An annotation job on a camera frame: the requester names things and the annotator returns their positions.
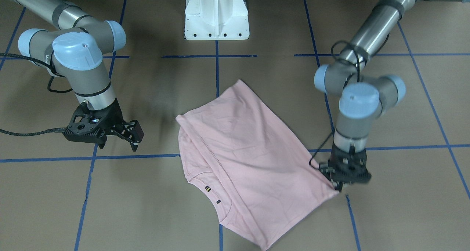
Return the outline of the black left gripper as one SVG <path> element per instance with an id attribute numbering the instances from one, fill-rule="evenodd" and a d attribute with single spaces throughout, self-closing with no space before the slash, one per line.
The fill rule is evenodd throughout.
<path id="1" fill-rule="evenodd" d="M 319 164 L 319 170 L 332 182 L 336 191 L 342 192 L 346 184 L 368 183 L 371 180 L 366 161 L 366 150 L 350 153 L 333 148 L 328 161 Z"/>

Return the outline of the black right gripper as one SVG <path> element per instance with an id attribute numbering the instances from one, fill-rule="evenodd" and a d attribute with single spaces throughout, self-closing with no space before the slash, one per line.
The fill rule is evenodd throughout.
<path id="1" fill-rule="evenodd" d="M 144 132 L 137 120 L 132 120 L 126 123 L 123 119 L 122 110 L 119 101 L 114 99 L 111 105 L 104 109 L 99 109 L 99 114 L 102 115 L 100 126 L 105 130 L 106 136 L 117 136 L 120 139 L 128 142 L 131 150 L 136 152 L 139 143 L 142 142 Z"/>

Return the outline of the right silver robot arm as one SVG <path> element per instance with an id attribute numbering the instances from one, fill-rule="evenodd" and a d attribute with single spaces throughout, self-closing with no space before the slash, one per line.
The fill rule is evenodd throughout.
<path id="1" fill-rule="evenodd" d="M 132 151 L 138 149 L 144 133 L 137 120 L 123 119 L 104 54 L 116 52 L 126 44 L 126 34 L 116 21 L 99 21 L 67 0 L 11 0 L 31 10 L 56 27 L 50 32 L 33 28 L 18 39 L 20 54 L 12 57 L 42 66 L 54 77 L 68 80 L 79 105 L 69 124 L 41 132 L 37 136 L 61 133 L 69 141 L 94 143 L 104 148 L 107 136 L 125 140 Z"/>

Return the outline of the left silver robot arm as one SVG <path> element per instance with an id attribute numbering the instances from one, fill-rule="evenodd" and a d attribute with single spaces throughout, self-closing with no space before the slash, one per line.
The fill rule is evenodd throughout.
<path id="1" fill-rule="evenodd" d="M 337 191 L 344 186 L 368 183 L 366 142 L 372 123 L 398 105 L 406 95 L 404 81 L 395 75 L 369 77 L 363 69 L 383 48 L 394 26 L 420 1 L 469 0 L 378 0 L 350 41 L 339 40 L 344 48 L 334 63 L 320 66 L 314 75 L 316 89 L 338 96 L 339 115 L 331 132 L 330 158 L 320 171 Z"/>

